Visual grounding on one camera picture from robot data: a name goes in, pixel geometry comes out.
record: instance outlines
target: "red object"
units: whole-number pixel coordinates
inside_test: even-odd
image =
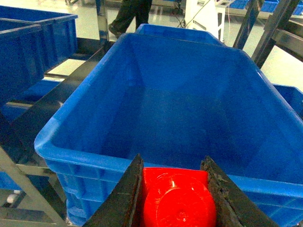
[[[141,227],[214,227],[206,171],[144,168]]]

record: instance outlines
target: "metal rack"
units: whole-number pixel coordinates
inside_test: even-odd
[[[252,59],[261,68],[276,45],[303,61],[303,24],[289,20],[300,0],[280,0],[273,16],[265,25]]]
[[[0,223],[6,227],[63,227],[66,218],[65,197],[60,184],[54,187],[57,177],[34,151],[36,135],[60,108],[60,103],[72,94],[78,85],[101,60],[110,43],[101,45],[97,40],[78,39],[78,55],[92,55],[77,68],[68,78],[50,93],[33,104],[23,115],[9,124],[0,112],[0,120],[8,126],[6,140],[10,145],[22,149],[27,162],[15,163],[3,146],[0,146],[0,166],[23,190],[24,193],[13,203],[5,203],[0,207]],[[49,182],[43,190],[37,189],[27,175],[47,176]],[[28,195],[40,210],[18,209],[18,205]]]

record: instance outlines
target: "blue plastic crate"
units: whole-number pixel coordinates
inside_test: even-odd
[[[48,92],[54,89],[60,82],[43,79],[31,86],[28,90],[18,95],[15,99],[29,102],[37,102]]]
[[[229,7],[234,9],[245,9],[248,2],[249,0],[236,0],[230,4]]]
[[[197,31],[193,29],[142,24],[138,27],[136,33],[142,35],[187,40],[204,44],[224,45],[222,42],[220,42],[220,40],[218,40],[209,32]]]
[[[48,177],[41,176],[28,176],[31,182],[35,185],[35,187],[39,190],[46,187],[48,182]],[[0,188],[7,190],[21,190],[19,187],[5,172],[0,172]]]
[[[279,226],[293,227],[303,219],[303,184],[239,176],[231,179]]]
[[[0,6],[0,17],[42,26],[40,45],[45,71],[77,51],[77,15]]]
[[[0,20],[0,106],[43,78],[41,26]]]
[[[23,114],[26,110],[28,110],[28,107],[26,106],[17,106],[10,104],[5,104],[0,107],[0,111],[3,113],[3,115],[9,122],[12,122],[14,119]]]
[[[189,169],[210,155],[248,185],[254,178],[303,184],[303,122],[248,55],[148,35],[120,37],[41,130],[35,149],[58,174],[77,224],[137,153],[145,166]],[[259,189],[278,190],[262,182]]]
[[[303,12],[303,2],[302,1],[299,1],[299,4],[298,6],[295,8],[293,14],[294,15],[301,15]]]
[[[278,5],[279,1],[278,0],[266,0],[263,3],[263,6],[261,8],[261,11],[263,12],[269,12],[273,13]]]
[[[274,85],[287,103],[303,118],[303,92],[296,87]]]

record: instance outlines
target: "white floor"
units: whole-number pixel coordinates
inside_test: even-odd
[[[23,7],[28,9],[48,10],[62,13],[77,14],[77,37],[98,39],[98,24],[95,0],[80,0],[73,6],[67,6],[64,0],[0,0],[0,5]],[[178,21],[174,16],[166,16],[161,13],[161,7],[153,6],[150,12],[150,24],[177,26]],[[108,22],[111,23],[118,13],[118,9],[107,9]],[[224,39],[228,46],[232,46],[241,24],[238,21],[225,22]],[[128,32],[135,31],[134,21]],[[251,56],[263,34],[263,25],[255,25],[252,29],[244,51]],[[110,34],[110,40],[116,38]],[[83,61],[68,60],[57,67],[52,73],[69,75]],[[303,91],[303,63],[275,47],[265,62],[262,71],[272,83],[295,86]]]

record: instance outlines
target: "person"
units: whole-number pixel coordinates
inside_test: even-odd
[[[151,6],[152,0],[122,0],[116,19],[108,25],[109,31],[118,39],[126,32],[134,17],[136,17],[136,29],[140,24],[148,24]]]

